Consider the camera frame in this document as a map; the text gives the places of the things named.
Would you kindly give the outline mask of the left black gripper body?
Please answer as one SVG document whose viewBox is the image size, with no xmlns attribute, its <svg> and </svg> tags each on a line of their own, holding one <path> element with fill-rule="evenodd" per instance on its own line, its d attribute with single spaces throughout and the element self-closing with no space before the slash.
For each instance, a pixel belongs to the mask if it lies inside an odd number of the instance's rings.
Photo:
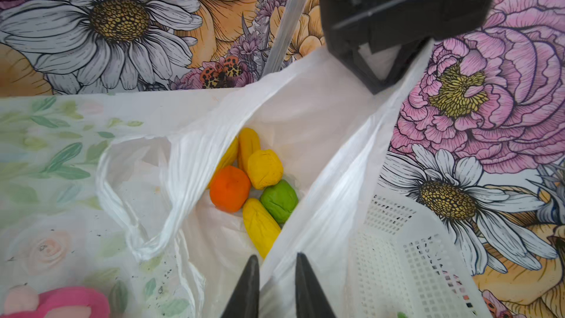
<svg viewBox="0 0 565 318">
<path fill-rule="evenodd" d="M 320 0 L 322 28 L 335 56 L 367 44 L 372 52 L 481 26 L 492 0 Z"/>
</svg>

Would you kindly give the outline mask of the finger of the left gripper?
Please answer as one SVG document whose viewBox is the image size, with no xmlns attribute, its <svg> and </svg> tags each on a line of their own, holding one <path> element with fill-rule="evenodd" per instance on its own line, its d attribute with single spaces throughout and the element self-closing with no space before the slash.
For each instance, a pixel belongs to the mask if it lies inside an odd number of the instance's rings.
<svg viewBox="0 0 565 318">
<path fill-rule="evenodd" d="M 377 37 L 365 42 L 340 40 L 339 61 L 372 93 L 395 85 L 432 41 L 431 37 L 409 41 L 405 37 Z"/>
</svg>

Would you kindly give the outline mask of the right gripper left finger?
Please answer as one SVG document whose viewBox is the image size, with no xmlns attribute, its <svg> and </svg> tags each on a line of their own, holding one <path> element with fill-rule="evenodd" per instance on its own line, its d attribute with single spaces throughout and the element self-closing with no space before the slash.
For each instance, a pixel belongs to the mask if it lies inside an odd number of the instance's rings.
<svg viewBox="0 0 565 318">
<path fill-rule="evenodd" d="M 250 256 L 221 318 L 258 318 L 260 267 L 256 255 Z"/>
</svg>

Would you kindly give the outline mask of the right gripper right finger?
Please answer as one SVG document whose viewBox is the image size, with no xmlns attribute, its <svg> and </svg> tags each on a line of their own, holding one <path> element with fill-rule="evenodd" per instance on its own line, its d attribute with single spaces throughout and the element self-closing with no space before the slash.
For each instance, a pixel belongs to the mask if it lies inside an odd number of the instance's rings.
<svg viewBox="0 0 565 318">
<path fill-rule="evenodd" d="M 336 318 L 304 253 L 297 253 L 295 300 L 298 318 Z"/>
</svg>

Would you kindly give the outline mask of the yellow mango fruit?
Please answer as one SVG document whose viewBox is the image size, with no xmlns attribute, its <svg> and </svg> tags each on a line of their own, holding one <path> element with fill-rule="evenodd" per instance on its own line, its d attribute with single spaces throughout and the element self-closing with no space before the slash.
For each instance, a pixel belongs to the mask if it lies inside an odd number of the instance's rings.
<svg viewBox="0 0 565 318">
<path fill-rule="evenodd" d="M 249 198 L 245 202 L 242 215 L 248 236 L 260 256 L 265 259 L 280 235 L 281 227 L 255 198 Z"/>
</svg>

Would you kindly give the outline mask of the white plastic bag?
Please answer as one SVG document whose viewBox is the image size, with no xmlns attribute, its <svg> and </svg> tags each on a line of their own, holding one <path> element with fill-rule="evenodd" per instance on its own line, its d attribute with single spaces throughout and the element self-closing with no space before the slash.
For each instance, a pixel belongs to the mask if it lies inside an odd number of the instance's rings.
<svg viewBox="0 0 565 318">
<path fill-rule="evenodd" d="M 343 314 L 353 234 L 432 48 L 378 94 L 321 49 L 180 130 L 114 141 L 98 164 L 100 204 L 137 261 L 175 249 L 190 317 L 219 317 L 251 256 L 259 315 L 294 317 L 301 253 Z"/>
</svg>

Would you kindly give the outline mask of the orange round fruit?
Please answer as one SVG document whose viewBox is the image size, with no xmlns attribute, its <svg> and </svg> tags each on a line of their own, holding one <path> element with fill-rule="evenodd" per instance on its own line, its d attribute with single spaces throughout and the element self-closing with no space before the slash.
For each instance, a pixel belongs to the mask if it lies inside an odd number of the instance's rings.
<svg viewBox="0 0 565 318">
<path fill-rule="evenodd" d="M 217 172 L 210 184 L 210 200 L 217 209 L 238 212 L 247 201 L 251 182 L 247 174 L 235 166 L 227 166 Z"/>
</svg>

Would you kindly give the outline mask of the yellow lemon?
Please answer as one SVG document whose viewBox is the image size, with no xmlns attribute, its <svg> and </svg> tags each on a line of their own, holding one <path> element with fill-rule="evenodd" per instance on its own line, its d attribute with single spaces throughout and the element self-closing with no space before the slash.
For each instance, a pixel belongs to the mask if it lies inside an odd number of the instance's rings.
<svg viewBox="0 0 565 318">
<path fill-rule="evenodd" d="M 273 150 L 258 150 L 248 160 L 247 174 L 257 190 L 274 186 L 284 175 L 284 167 Z"/>
</svg>

